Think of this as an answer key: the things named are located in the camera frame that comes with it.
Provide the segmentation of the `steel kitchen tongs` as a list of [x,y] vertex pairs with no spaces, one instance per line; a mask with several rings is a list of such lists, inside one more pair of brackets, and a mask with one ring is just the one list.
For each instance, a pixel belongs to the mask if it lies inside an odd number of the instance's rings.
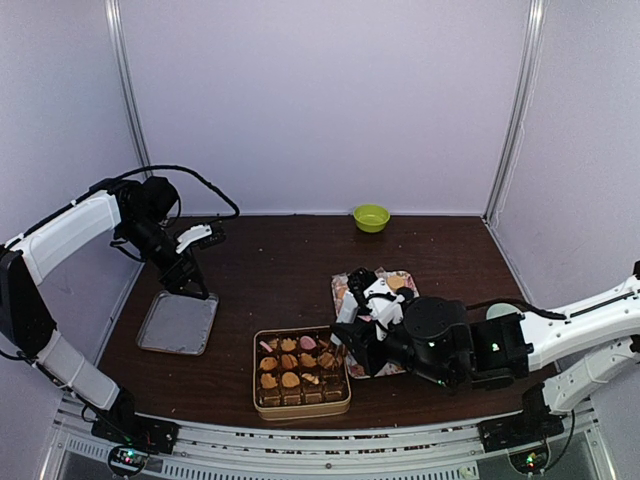
[[336,321],[331,325],[330,343],[336,348],[342,347],[359,363],[366,356],[370,337],[376,339],[375,325],[371,319],[365,319],[361,305],[349,290],[343,292]]

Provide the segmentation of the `orange sandwich cookie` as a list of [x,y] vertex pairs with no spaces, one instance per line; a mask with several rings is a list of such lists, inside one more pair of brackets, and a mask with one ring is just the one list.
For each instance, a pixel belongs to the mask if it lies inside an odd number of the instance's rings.
[[280,362],[284,370],[293,370],[298,366],[298,360],[292,354],[283,354],[280,357]]

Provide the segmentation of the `flower shaped cookie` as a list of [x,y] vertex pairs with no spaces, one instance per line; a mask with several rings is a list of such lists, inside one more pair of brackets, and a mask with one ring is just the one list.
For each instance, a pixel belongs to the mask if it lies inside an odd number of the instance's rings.
[[281,350],[283,352],[292,352],[297,348],[297,341],[292,338],[284,338],[281,340]]

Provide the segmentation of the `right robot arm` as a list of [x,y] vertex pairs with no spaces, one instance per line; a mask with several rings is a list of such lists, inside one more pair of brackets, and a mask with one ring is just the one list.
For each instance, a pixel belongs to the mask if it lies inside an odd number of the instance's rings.
[[331,340],[368,376],[394,364],[454,390],[465,381],[501,389],[576,352],[582,359],[529,392],[513,419],[519,440],[535,440],[551,415],[582,399],[639,361],[639,275],[611,290],[557,310],[514,299],[485,301],[487,317],[472,322],[472,306],[416,296],[367,269],[347,277],[347,292]]

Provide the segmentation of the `pink round cookie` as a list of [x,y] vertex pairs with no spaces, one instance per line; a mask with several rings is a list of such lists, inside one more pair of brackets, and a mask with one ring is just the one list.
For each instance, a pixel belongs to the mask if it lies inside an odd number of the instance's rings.
[[308,335],[304,335],[299,338],[299,345],[306,351],[314,350],[317,347],[315,339]]
[[260,341],[259,344],[265,351],[267,351],[267,352],[272,352],[273,351],[272,347],[268,343],[266,343],[264,341]]

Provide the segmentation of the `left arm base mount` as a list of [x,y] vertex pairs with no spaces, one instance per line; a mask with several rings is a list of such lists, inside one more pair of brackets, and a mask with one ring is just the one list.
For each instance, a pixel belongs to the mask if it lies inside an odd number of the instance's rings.
[[129,478],[140,474],[153,456],[172,454],[179,429],[175,422],[136,416],[131,432],[98,419],[91,434],[114,443],[107,454],[107,466],[115,475]]

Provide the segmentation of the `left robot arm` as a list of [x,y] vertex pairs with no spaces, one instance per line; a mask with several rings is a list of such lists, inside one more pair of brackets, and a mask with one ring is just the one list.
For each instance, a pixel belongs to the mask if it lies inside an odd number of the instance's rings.
[[79,338],[83,324],[105,322],[100,304],[120,279],[106,255],[84,256],[96,238],[110,235],[119,258],[134,247],[136,260],[155,265],[167,292],[206,298],[192,248],[207,243],[214,227],[195,224],[169,235],[164,219],[178,199],[163,177],[107,178],[1,246],[1,333],[16,349],[13,360],[106,414],[106,429],[123,444],[143,436],[143,421],[126,391],[87,358]]

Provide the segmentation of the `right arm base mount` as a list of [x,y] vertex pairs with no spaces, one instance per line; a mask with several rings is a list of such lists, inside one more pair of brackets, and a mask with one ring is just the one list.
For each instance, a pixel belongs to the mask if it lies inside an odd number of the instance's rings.
[[478,432],[486,453],[506,450],[511,467],[519,474],[542,474],[552,463],[549,439],[564,432],[563,420],[527,420],[523,414],[485,420]]

